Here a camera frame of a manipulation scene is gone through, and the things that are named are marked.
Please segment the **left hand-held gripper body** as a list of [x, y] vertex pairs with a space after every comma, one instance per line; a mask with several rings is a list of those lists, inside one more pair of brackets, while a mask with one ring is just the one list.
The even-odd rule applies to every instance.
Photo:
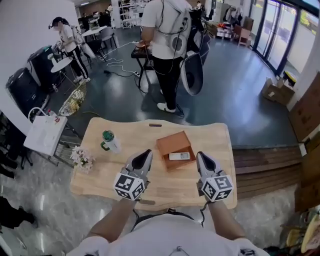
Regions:
[[150, 184], [148, 172], [151, 166], [135, 169], [125, 165], [119, 173], [116, 174], [113, 189], [122, 198], [130, 201], [140, 201], [140, 195]]

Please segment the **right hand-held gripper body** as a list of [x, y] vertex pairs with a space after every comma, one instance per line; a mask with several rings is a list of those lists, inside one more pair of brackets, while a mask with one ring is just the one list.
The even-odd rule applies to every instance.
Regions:
[[227, 199], [234, 190], [232, 178], [224, 170], [204, 172], [196, 185], [199, 196], [212, 203]]

